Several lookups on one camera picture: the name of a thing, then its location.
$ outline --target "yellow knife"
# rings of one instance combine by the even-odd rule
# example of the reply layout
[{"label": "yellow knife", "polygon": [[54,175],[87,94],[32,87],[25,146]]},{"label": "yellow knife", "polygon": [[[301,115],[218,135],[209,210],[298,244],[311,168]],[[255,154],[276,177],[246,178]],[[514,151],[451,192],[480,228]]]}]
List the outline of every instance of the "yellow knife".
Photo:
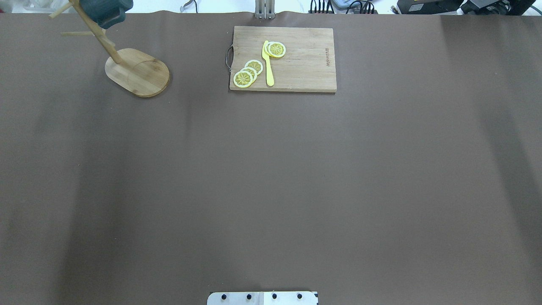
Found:
[{"label": "yellow knife", "polygon": [[266,40],[262,47],[262,58],[266,61],[266,81],[269,87],[275,85],[275,79],[273,78],[273,71],[271,71],[271,62],[269,61],[269,55],[266,53],[266,44],[269,41]]}]

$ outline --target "gray tabletop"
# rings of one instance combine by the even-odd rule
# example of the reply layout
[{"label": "gray tabletop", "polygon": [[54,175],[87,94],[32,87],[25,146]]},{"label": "gray tabletop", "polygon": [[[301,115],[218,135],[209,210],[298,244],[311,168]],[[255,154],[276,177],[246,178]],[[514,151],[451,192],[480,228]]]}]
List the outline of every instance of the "gray tabletop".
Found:
[{"label": "gray tabletop", "polygon": [[[76,15],[0,15],[0,304],[542,303],[542,18],[253,18],[129,15],[141,99]],[[337,93],[229,91],[235,25],[333,28]]]}]

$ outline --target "mug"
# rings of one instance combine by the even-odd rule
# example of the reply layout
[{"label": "mug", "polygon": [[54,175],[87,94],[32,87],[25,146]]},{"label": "mug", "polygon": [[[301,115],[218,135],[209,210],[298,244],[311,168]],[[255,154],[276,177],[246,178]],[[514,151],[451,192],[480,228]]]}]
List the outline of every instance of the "mug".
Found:
[{"label": "mug", "polygon": [[103,29],[124,21],[125,12],[134,6],[133,0],[80,0],[79,4]]}]

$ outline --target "cutting board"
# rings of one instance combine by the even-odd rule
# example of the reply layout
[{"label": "cutting board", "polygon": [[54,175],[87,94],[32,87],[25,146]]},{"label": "cutting board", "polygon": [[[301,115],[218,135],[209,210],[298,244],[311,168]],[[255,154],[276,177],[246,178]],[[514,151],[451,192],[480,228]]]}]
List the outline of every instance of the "cutting board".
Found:
[{"label": "cutting board", "polygon": [[[265,40],[279,41],[286,46],[286,54],[282,58],[271,58],[271,69],[275,78],[275,85],[272,87],[266,83],[266,62],[262,58]],[[233,52],[231,90],[337,91],[333,29],[236,26]],[[239,88],[234,85],[233,76],[251,59],[261,61],[264,70],[250,87]]]}]

